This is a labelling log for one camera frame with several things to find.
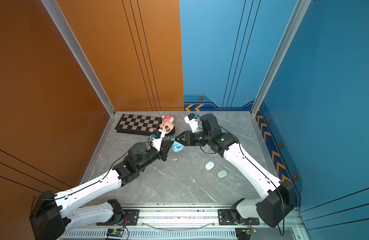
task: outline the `green oval object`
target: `green oval object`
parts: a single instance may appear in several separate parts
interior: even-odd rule
[[[218,178],[224,178],[227,176],[227,171],[226,170],[220,170],[218,172]]]

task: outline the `black line on wall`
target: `black line on wall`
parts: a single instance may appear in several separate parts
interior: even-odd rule
[[[340,197],[340,198],[337,198],[337,199],[331,200],[330,202],[326,202],[326,203],[324,203],[324,204],[320,204],[320,205],[318,205],[318,206],[315,206],[315,207],[312,207],[312,208],[309,208],[309,209],[303,210],[303,211],[301,211],[301,212],[306,212],[306,211],[308,211],[308,210],[315,209],[316,207],[320,207],[320,206],[322,206],[322,205],[329,204],[329,203],[334,202],[334,201],[336,201],[336,200],[339,200],[339,199],[342,199],[342,198],[345,198],[345,197],[348,197],[348,196],[351,196],[351,195],[354,195],[354,194],[357,194],[357,193],[363,192],[363,191],[365,191],[365,190],[369,190],[369,187],[368,187],[368,188],[365,188],[365,189],[362,189],[362,190],[360,190],[360,191],[358,191],[358,192],[355,192],[355,193],[352,193],[352,194],[349,194],[349,195],[346,195],[346,196],[343,196],[343,197]]]
[[[239,30],[240,30],[240,28],[241,28],[241,23],[242,23],[242,18],[243,18],[243,12],[245,11],[245,5],[246,5],[246,0],[245,0],[245,3],[243,4],[243,10],[242,10],[241,21],[239,22],[238,34],[236,35],[235,47],[234,47],[234,52],[233,52],[233,58],[231,59],[231,65],[230,65],[229,76],[227,77],[227,83],[226,83],[225,95],[223,96],[222,108],[223,108],[223,104],[225,104],[225,98],[226,98],[227,86],[228,86],[228,84],[229,84],[229,78],[230,78],[231,67],[233,66],[233,60],[234,60],[234,54],[235,54],[235,48],[236,48],[236,43],[238,42]]]
[[[144,79],[144,75],[143,75],[143,71],[142,71],[142,66],[140,65],[138,52],[136,51],[136,46],[135,46],[135,42],[134,42],[133,33],[131,32],[130,22],[128,21],[128,17],[127,17],[127,13],[126,13],[126,8],[124,7],[124,2],[123,2],[123,0],[122,0],[122,4],[123,4],[124,13],[126,14],[126,19],[127,19],[127,23],[128,23],[128,28],[130,29],[131,38],[133,39],[134,48],[135,48],[135,53],[136,53],[136,57],[138,58],[140,71],[141,71],[141,73],[142,73],[142,77],[143,77],[143,81],[144,81],[144,86],[146,87],[146,92],[147,92],[147,96],[148,96],[148,101],[150,102],[150,107],[151,107],[151,111],[152,111],[152,110],[153,110],[153,106],[151,105],[150,96],[149,96],[149,94],[148,94],[148,90],[147,90],[146,80]]]
[[[251,39],[251,34],[253,33],[253,29],[254,29],[254,25],[255,25],[255,20],[256,20],[256,16],[258,15],[258,10],[259,10],[259,6],[260,6],[260,5],[261,5],[261,0],[259,0],[257,13],[255,14],[253,27],[251,28],[251,33],[250,33],[250,37],[249,37],[249,42],[247,43],[246,52],[245,52],[245,56],[243,57],[243,62],[242,62],[241,70],[239,71],[238,80],[236,81],[235,90],[234,90],[234,95],[233,95],[233,99],[231,100],[230,108],[231,108],[231,106],[233,105],[233,101],[234,101],[234,97],[235,97],[236,88],[238,87],[238,82],[239,82],[239,78],[240,78],[240,76],[241,76],[241,72],[242,72],[243,64],[245,63],[245,58],[246,58],[247,49],[248,49],[248,47],[249,47],[249,43],[250,43],[250,39]]]
[[[142,14],[140,13],[139,1],[138,1],[138,0],[136,0],[136,2],[138,3],[139,16],[140,16],[140,21],[142,22],[142,28],[143,28],[143,34],[144,34],[144,40],[146,41],[148,58],[149,58],[149,60],[150,60],[151,71],[152,71],[152,73],[153,73],[153,80],[154,80],[154,85],[155,85],[156,96],[157,96],[157,98],[158,98],[159,110],[161,110],[161,111],[162,111],[162,108],[161,108],[161,106],[160,106],[160,101],[159,101],[158,89],[156,88],[156,82],[155,82],[155,76],[154,76],[153,64],[152,64],[152,62],[151,62],[150,51],[148,50],[148,44],[147,44],[147,39],[146,39],[146,33],[144,32],[144,26],[143,26]]]
[[[2,163],[2,162],[0,162],[0,164],[1,165],[4,165],[4,166],[6,166],[6,167],[9,167],[9,168],[11,168],[11,169],[13,169],[13,170],[15,170],[15,171],[17,171],[17,172],[20,172],[21,174],[24,174],[24,175],[26,175],[26,176],[28,176],[28,177],[31,177],[31,178],[33,178],[33,179],[35,179],[35,180],[38,180],[39,182],[43,182],[42,180],[39,180],[39,179],[37,179],[37,178],[34,178],[34,177],[32,177],[32,176],[30,176],[30,175],[28,175],[28,174],[25,174],[24,172],[21,172],[21,171],[19,171],[19,170],[16,170],[15,168],[13,168],[13,167],[10,167],[10,166],[8,166],[8,165],[6,165],[6,164],[4,164],[4,163]],[[57,188],[57,187],[54,187],[53,185],[49,185],[50,187],[53,187],[53,188],[56,188],[56,189],[58,189],[59,191],[62,191],[61,189],[59,189],[59,188]]]
[[[246,31],[247,31],[247,25],[249,24],[249,20],[250,20],[250,15],[251,15],[251,10],[253,8],[253,4],[254,4],[254,0],[251,3],[251,8],[250,8],[250,13],[249,13],[249,17],[247,18],[247,23],[246,23],[246,29],[245,29],[245,33],[243,34],[243,40],[242,40],[242,44],[241,44],[241,49],[239,50],[239,55],[238,55],[238,61],[236,62],[236,66],[235,66],[235,72],[234,72],[234,77],[233,77],[233,82],[231,83],[231,88],[230,88],[230,93],[229,93],[229,98],[227,99],[227,105],[229,104],[229,100],[230,100],[230,95],[231,95],[231,90],[233,89],[233,85],[234,85],[234,78],[235,78],[235,74],[236,74],[236,69],[238,68],[238,64],[239,64],[239,58],[241,56],[241,51],[242,51],[242,46],[243,46],[243,42],[245,41],[245,36],[246,36]]]
[[[323,215],[323,216],[320,216],[320,217],[315,217],[315,218],[312,218],[312,219],[304,220],[303,222],[310,221],[310,220],[317,219],[317,218],[321,218],[321,217],[326,217],[326,216],[337,214],[337,213],[340,213],[340,212],[345,212],[345,211],[352,210],[352,209],[357,209],[359,207],[364,207],[364,206],[367,206],[367,205],[369,205],[369,203],[368,204],[363,204],[363,205],[360,205],[360,206],[356,206],[356,207],[352,207],[352,208],[349,208],[349,209],[341,210],[341,211],[338,211],[338,212],[333,212],[332,214],[326,214],[326,215]]]
[[[63,183],[63,184],[66,184],[66,185],[67,185],[67,186],[69,186],[69,187],[72,187],[72,186],[68,185],[67,183],[64,183],[64,182],[62,182],[61,180],[59,180],[59,179],[57,179],[57,178],[55,178],[55,177],[53,177],[53,176],[51,176],[51,175],[49,175],[49,174],[47,174],[47,173],[43,172],[42,170],[39,170],[39,169],[37,169],[36,167],[31,166],[30,164],[28,164],[28,163],[26,163],[26,162],[24,162],[24,161],[20,160],[19,158],[14,157],[14,156],[12,156],[11,154],[9,154],[9,153],[7,153],[7,152],[5,152],[5,151],[1,150],[1,149],[0,149],[0,151],[1,151],[1,152],[3,152],[3,153],[5,153],[5,154],[7,154],[7,155],[8,155],[8,156],[10,156],[10,157],[15,158],[16,160],[18,160],[18,161],[20,161],[20,162],[23,162],[23,163],[24,163],[24,164],[26,164],[26,165],[28,165],[28,166],[30,166],[30,167],[32,167],[32,168],[34,168],[34,169],[38,170],[39,172],[42,172],[42,173],[46,174],[47,176],[52,177],[53,179],[58,180],[59,182],[61,182],[61,183]]]
[[[21,183],[19,183],[19,182],[14,181],[14,180],[11,180],[11,179],[8,179],[8,178],[5,178],[5,177],[2,177],[1,175],[0,175],[0,177],[1,177],[1,178],[3,178],[3,179],[9,180],[9,181],[11,181],[11,182],[17,183],[17,184],[19,184],[19,185],[22,185],[22,186],[24,186],[24,187],[28,187],[29,189],[32,189],[32,190],[38,191],[38,192],[40,192],[40,193],[43,193],[42,191],[39,191],[39,190],[34,189],[34,188],[32,188],[32,187],[26,186],[26,185],[24,185],[24,184],[21,184]]]
[[[151,94],[153,94],[153,100],[154,100],[155,109],[156,109],[156,110],[158,110],[158,108],[156,107],[156,103],[155,103],[155,97],[154,97],[153,87],[151,86],[150,75],[149,75],[149,73],[148,73],[147,64],[146,64],[146,59],[144,58],[142,42],[140,41],[140,36],[139,36],[138,26],[136,25],[136,20],[135,20],[135,15],[134,15],[134,10],[133,10],[133,5],[131,4],[131,0],[130,0],[130,5],[131,5],[131,11],[132,11],[132,13],[133,13],[133,17],[134,17],[134,22],[135,22],[136,32],[138,33],[139,44],[140,44],[140,49],[141,49],[141,51],[142,51],[142,56],[143,56],[143,60],[144,60],[144,65],[146,66],[146,72],[147,72],[148,82],[150,83]]]
[[[333,225],[329,225],[329,226],[316,227],[316,228],[306,229],[306,230],[307,231],[310,231],[310,230],[314,230],[314,229],[320,229],[320,228],[325,228],[325,227],[332,227],[332,226],[342,225],[342,224],[346,224],[346,223],[361,222],[361,221],[366,221],[366,220],[369,220],[369,218],[355,220],[355,221],[350,221],[350,222],[344,222],[344,223],[337,223],[337,224],[333,224]]]

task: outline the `robotic arm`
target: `robotic arm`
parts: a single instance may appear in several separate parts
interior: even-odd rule
[[[192,130],[183,132],[175,141],[184,146],[209,145],[253,184],[261,201],[253,204],[246,199],[240,199],[236,202],[231,207],[235,223],[243,224],[249,217],[259,216],[270,227],[276,227],[294,208],[294,186],[288,181],[282,183],[257,163],[235,136],[222,132],[214,115],[206,114],[200,117],[203,131],[200,131],[197,118],[193,113],[185,117]],[[167,153],[174,142],[162,141],[163,137],[163,130],[154,131],[149,150],[142,142],[134,144],[122,162],[91,181],[56,194],[51,191],[42,193],[29,217],[35,239],[55,240],[65,231],[90,223],[124,224],[125,213],[117,200],[89,207],[80,206],[130,183],[155,160],[166,161]]]

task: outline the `blue wall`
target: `blue wall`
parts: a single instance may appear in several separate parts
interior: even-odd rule
[[[311,1],[264,104],[303,179],[310,237],[369,239],[369,1]]]
[[[296,2],[180,0],[184,94],[219,108],[252,101]]]

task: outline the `yellow chevron arrow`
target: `yellow chevron arrow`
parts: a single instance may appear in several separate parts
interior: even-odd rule
[[[189,112],[190,112],[189,108],[191,108],[193,105],[194,105],[194,104],[190,104],[190,105],[188,105],[188,107],[187,107],[187,108],[185,108],[185,110],[187,110],[187,111],[189,111]]]
[[[282,182],[284,182],[285,180],[288,180],[289,182],[291,182],[285,175],[282,175]]]
[[[263,127],[267,127],[267,125],[266,124],[264,124],[264,123],[261,123],[261,132],[263,132],[262,130],[263,130]]]
[[[195,108],[195,110],[200,111],[200,110],[199,110],[199,108],[200,108],[201,106],[203,106],[203,104],[201,104],[201,105],[199,105],[198,107],[196,107],[196,108]]]
[[[264,132],[264,141],[266,142],[266,135],[269,135],[269,136],[271,136],[271,134],[269,133],[269,132]]]
[[[280,164],[279,162],[277,162],[277,173],[279,174],[279,167],[282,167],[284,170],[286,170],[286,168],[284,168],[284,166],[282,164]]]
[[[259,125],[259,118],[262,118],[263,119],[263,117],[262,116],[258,116],[258,125]]]
[[[279,154],[277,152],[273,151],[273,162],[274,162],[274,155],[278,156],[278,157],[281,157],[281,156],[279,156]]]

